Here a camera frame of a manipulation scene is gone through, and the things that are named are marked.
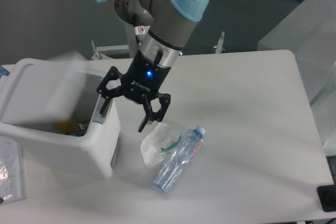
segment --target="white plastic bin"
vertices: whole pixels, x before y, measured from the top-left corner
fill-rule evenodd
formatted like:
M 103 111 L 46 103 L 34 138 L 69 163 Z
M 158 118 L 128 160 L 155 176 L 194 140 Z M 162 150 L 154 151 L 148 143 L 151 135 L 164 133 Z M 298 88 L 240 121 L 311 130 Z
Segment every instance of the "white plastic bin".
M 94 177 L 110 177 L 110 164 L 114 162 L 119 147 L 120 122 L 114 100 L 111 100 L 104 115 L 99 114 L 104 99 L 96 93 L 96 88 L 106 73 L 78 68 L 78 74 L 84 74 L 87 79 L 84 89 L 75 87 L 77 84 L 73 79 L 58 86 L 57 82 L 53 82 L 53 66 L 57 68 L 59 65 L 24 59 L 16 64 L 8 77 L 0 79 L 0 135 L 14 139 L 49 167 Z M 31 71 L 45 68 L 52 71 Z M 58 92 L 50 109 L 55 90 L 69 91 L 72 86 L 72 96 L 78 96 L 78 99 L 74 102 L 68 97 L 59 97 Z M 83 136 L 60 134 L 55 124 L 47 120 L 48 116 L 54 116 L 54 121 L 61 119 L 65 116 L 64 108 L 71 106 L 74 111 L 70 121 L 89 122 Z M 29 113 L 31 123 L 27 123 Z

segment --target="white table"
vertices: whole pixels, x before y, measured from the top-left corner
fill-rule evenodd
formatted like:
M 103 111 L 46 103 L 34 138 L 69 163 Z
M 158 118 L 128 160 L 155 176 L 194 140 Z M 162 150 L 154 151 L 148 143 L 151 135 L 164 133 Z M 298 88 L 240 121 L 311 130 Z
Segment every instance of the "white table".
M 90 61 L 93 68 L 131 60 Z M 179 57 L 162 85 L 165 123 L 206 129 L 206 142 L 168 197 L 151 188 L 138 133 L 142 106 L 117 98 L 122 143 L 114 174 L 52 170 L 26 154 L 29 197 L 0 207 L 2 223 L 271 223 L 336 217 L 316 191 L 332 184 L 289 51 Z

